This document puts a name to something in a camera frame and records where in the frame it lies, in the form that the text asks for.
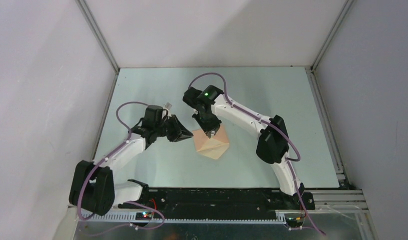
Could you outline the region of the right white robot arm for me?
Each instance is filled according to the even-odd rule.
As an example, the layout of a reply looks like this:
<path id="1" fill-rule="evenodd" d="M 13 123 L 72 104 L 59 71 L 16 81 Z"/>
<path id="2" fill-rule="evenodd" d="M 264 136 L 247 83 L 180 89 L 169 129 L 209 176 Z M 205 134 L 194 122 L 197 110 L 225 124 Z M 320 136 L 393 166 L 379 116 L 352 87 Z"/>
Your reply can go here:
<path id="1" fill-rule="evenodd" d="M 203 91 L 189 87 L 183 101 L 194 109 L 195 119 L 207 138 L 221 130 L 221 118 L 246 130 L 257 139 L 256 155 L 273 170 L 280 185 L 283 204 L 288 209 L 306 211 L 308 201 L 304 198 L 304 184 L 299 180 L 290 158 L 289 150 L 296 149 L 291 143 L 283 118 L 268 117 L 232 101 L 221 89 L 209 85 Z"/>

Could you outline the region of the tan paper envelope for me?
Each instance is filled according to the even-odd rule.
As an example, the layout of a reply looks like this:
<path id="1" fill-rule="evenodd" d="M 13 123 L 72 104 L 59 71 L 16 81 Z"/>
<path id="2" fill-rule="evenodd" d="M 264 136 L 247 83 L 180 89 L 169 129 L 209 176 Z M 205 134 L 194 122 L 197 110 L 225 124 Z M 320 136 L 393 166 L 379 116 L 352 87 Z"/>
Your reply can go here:
<path id="1" fill-rule="evenodd" d="M 198 154 L 217 160 L 229 148 L 230 142 L 222 124 L 215 135 L 207 137 L 201 129 L 193 130 L 193 141 Z"/>

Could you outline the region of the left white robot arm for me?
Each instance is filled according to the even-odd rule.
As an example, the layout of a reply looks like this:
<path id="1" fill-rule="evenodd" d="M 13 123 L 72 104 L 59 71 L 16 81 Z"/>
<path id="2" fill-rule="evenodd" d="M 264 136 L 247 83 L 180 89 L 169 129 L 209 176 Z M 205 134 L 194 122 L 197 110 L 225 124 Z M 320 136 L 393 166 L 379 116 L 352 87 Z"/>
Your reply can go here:
<path id="1" fill-rule="evenodd" d="M 147 105 L 144 116 L 134 126 L 127 127 L 125 140 L 115 149 L 100 159 L 82 160 L 76 165 L 69 203 L 77 207 L 79 216 L 82 210 L 103 216 L 113 206 L 128 201 L 137 208 L 148 206 L 150 195 L 143 190 L 145 183 L 132 179 L 115 183 L 115 175 L 158 138 L 175 143 L 192 137 L 193 133 L 167 108 Z"/>

